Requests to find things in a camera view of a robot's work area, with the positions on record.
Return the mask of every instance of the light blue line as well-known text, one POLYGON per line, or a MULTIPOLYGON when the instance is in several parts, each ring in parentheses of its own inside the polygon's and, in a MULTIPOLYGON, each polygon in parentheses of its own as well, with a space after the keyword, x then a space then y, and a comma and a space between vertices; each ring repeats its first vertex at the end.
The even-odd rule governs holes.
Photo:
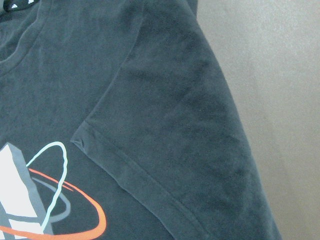
POLYGON ((48 210, 46 212, 46 215, 45 215, 45 218, 43 220, 43 223, 41 225, 41 228, 42 228, 42 231, 45 230, 47 224, 48 224, 48 221, 49 221, 49 218, 50 218, 50 214, 51 212, 53 211, 53 209, 55 208, 56 204, 57 204, 57 199, 61 193, 61 190, 62 190, 62 185, 66 179, 66 176, 67 176, 67 164, 68 164, 68 158, 67 158, 67 150, 66 150, 66 147, 65 145, 60 142, 60 141, 54 141, 54 142, 51 142, 49 144, 47 144, 46 146, 44 146, 27 164, 26 164, 26 167, 29 167, 30 164, 33 163, 34 160, 36 160, 37 157, 39 157, 40 154, 42 154, 45 150, 47 150, 48 148, 50 147, 53 147, 53 146, 59 146, 61 147, 62 149, 62 152, 63 152, 63 172, 62 172, 62 176, 58 182, 58 187, 53 195, 53 198, 52 198, 52 202, 50 204, 50 206, 48 207, 48 210))

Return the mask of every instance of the short sleeve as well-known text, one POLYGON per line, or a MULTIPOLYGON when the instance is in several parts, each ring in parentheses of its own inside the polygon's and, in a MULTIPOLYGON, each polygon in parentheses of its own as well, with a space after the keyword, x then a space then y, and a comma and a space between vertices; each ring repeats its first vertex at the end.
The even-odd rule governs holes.
POLYGON ((146 0, 71 141, 176 240, 280 240, 237 108, 188 3, 146 0))

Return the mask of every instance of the sleeve hem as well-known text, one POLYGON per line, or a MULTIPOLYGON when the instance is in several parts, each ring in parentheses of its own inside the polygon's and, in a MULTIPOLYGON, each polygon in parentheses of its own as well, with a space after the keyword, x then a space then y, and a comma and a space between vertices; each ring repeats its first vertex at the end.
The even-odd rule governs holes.
POLYGON ((82 122, 70 141, 153 213, 174 239, 209 239, 209 233, 192 212, 86 121, 82 122))

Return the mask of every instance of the t-shirt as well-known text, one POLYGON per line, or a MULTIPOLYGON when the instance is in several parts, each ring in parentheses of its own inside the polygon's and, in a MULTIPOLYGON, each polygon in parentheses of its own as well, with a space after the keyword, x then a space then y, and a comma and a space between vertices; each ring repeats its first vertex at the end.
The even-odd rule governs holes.
POLYGON ((188 1, 40 0, 0 36, 0 240, 281 239, 188 1))

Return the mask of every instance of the printed graphic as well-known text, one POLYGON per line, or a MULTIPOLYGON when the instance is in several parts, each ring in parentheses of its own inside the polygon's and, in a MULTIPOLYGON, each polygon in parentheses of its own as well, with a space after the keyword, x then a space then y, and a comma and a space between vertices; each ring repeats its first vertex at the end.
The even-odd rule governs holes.
POLYGON ((84 191, 65 181, 67 164, 67 151, 61 142, 52 142, 46 145, 27 164, 22 152, 17 147, 11 143, 4 145, 0 150, 0 240, 93 240, 105 232, 107 218, 102 207, 84 191), (60 146, 63 152, 63 173, 59 181, 35 169, 28 168, 41 153, 52 146, 60 146), (40 179, 31 177, 30 172, 33 175, 38 175, 40 179), (57 187, 41 179, 54 182, 57 187), (47 211, 35 183, 54 192, 47 211), (74 194, 80 194, 94 206, 98 215, 98 224, 95 228, 77 233, 53 234, 52 223, 65 219, 71 211, 71 204, 62 193, 62 188, 74 192, 74 194), (65 204, 65 211, 51 216, 58 198, 65 204))

